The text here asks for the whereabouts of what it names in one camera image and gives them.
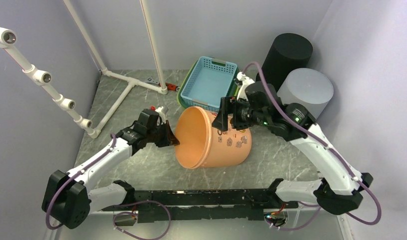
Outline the orange plastic bucket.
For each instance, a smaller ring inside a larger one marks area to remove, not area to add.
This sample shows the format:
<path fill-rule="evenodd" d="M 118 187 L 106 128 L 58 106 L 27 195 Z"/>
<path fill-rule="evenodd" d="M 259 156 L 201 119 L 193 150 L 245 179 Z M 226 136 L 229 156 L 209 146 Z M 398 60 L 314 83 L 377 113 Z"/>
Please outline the orange plastic bucket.
<path fill-rule="evenodd" d="M 217 114 L 198 106 L 186 108 L 175 127 L 179 145 L 174 147 L 178 163 L 186 169 L 221 168 L 241 164 L 249 156 L 250 130 L 227 131 L 212 127 Z"/>

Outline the grey plastic bucket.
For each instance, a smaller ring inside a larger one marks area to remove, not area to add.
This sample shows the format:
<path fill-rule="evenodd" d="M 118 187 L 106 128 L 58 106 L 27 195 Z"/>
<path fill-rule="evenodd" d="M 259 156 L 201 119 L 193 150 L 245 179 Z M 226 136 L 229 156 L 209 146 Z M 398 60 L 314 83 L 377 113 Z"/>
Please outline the grey plastic bucket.
<path fill-rule="evenodd" d="M 283 104 L 299 103 L 315 119 L 323 112 L 334 95 L 331 81 L 321 72 L 311 68 L 291 71 L 277 91 Z"/>

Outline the black plastic bucket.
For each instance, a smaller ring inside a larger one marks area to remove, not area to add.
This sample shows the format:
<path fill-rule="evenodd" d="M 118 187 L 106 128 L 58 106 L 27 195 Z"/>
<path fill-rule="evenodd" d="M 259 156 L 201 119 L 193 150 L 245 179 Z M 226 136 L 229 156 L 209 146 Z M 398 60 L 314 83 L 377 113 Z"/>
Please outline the black plastic bucket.
<path fill-rule="evenodd" d="M 266 82 L 278 91 L 291 71 L 308 65 L 313 50 L 312 43 L 299 34 L 278 35 L 261 67 Z"/>

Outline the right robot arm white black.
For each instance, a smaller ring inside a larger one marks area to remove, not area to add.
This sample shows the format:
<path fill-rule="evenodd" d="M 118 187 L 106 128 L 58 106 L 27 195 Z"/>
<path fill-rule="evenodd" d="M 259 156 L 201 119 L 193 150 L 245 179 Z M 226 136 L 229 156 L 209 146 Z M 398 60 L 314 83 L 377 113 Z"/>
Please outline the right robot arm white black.
<path fill-rule="evenodd" d="M 312 114 L 299 103 L 283 104 L 274 87 L 268 89 L 276 105 L 267 95 L 261 81 L 245 88 L 245 98 L 224 96 L 212 127 L 221 132 L 229 128 L 247 130 L 252 126 L 266 127 L 272 134 L 298 148 L 323 175 L 313 181 L 275 179 L 266 189 L 267 202 L 274 208 L 286 202 L 306 202 L 319 205 L 325 211 L 341 215 L 356 210 L 361 192 L 369 187 L 373 177 L 342 163 L 332 153 L 320 126 Z"/>

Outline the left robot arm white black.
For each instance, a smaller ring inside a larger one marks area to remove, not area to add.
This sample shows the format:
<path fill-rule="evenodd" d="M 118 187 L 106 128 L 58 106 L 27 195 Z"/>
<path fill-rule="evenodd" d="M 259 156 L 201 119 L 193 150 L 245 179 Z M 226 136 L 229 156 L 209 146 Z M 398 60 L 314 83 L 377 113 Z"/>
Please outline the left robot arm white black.
<path fill-rule="evenodd" d="M 147 144 L 158 148 L 178 145 L 166 119 L 167 107 L 145 108 L 130 126 L 110 135 L 111 141 L 84 163 L 67 172 L 53 172 L 42 202 L 45 224 L 50 230 L 78 227 L 95 211 L 109 206 L 129 210 L 136 201 L 135 189 L 122 180 L 96 188 L 98 181 L 114 167 L 129 159 Z"/>

